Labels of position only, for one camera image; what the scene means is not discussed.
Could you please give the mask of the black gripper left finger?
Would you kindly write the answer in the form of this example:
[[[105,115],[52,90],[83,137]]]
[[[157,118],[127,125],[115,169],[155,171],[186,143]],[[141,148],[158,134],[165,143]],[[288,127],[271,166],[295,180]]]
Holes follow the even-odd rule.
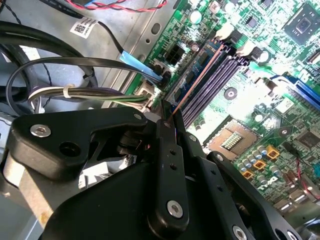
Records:
[[[25,115],[6,144],[6,180],[17,186],[40,225],[68,199],[139,163],[150,163],[156,138],[177,140],[172,109],[133,107]]]

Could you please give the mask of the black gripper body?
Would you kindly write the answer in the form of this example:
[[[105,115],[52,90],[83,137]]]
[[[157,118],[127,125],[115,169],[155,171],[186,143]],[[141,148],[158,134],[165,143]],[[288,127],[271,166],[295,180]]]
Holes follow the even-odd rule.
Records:
[[[178,136],[155,140],[137,163],[60,205],[44,240],[218,240],[216,212]]]

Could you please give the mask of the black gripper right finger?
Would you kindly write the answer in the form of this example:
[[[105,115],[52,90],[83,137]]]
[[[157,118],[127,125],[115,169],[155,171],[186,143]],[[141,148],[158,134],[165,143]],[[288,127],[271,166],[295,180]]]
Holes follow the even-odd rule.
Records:
[[[216,212],[218,240],[299,240],[297,231],[217,151],[208,155],[199,140],[186,131],[182,112],[173,113],[179,142],[197,180]]]

